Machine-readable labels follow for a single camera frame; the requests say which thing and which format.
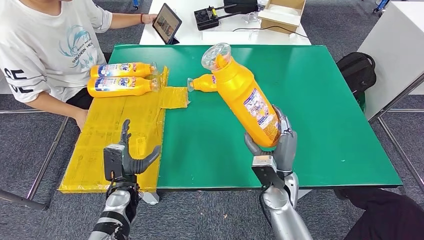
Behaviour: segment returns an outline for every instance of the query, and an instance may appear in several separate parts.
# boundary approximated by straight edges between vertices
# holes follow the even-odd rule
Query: yellow tape
[[[76,142],[72,157],[60,184],[62,193],[104,193],[110,182],[105,180],[103,148],[121,138],[122,124],[130,119],[129,153],[142,159],[157,145],[162,145],[165,109],[186,108],[186,87],[168,87],[168,69],[160,76],[162,89],[141,96],[95,98],[87,121]],[[143,192],[155,191],[160,156],[137,176]]]

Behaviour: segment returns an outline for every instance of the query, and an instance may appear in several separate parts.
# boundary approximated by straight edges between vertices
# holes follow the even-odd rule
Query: tablet screen
[[[165,44],[169,44],[174,38],[174,35],[181,23],[181,19],[166,3],[164,3],[153,23],[153,28],[160,35]]]

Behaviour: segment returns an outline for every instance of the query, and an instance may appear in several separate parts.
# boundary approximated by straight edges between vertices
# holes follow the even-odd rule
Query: white t-shirt
[[[62,1],[58,16],[0,0],[0,69],[14,97],[28,103],[47,92],[66,102],[77,94],[90,68],[106,64],[96,33],[111,22],[92,0]]]

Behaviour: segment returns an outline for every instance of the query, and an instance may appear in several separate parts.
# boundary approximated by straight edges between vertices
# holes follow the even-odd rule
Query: white cabinet
[[[392,1],[358,52],[375,60],[377,82],[365,91],[370,119],[424,72],[424,2]],[[421,85],[412,94],[424,94]]]

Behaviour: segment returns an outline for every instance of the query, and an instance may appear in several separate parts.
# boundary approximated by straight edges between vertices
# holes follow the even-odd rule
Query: black pants
[[[103,54],[104,58],[106,59],[106,63],[108,63],[109,59],[111,59],[112,54],[110,52],[104,52]],[[75,96],[67,100],[66,103],[78,107],[80,109],[89,109],[90,105],[92,104],[92,101],[93,97],[89,94],[87,88],[84,87]]]
[[[407,196],[377,188],[345,189],[365,210],[345,240],[423,240],[424,210]]]

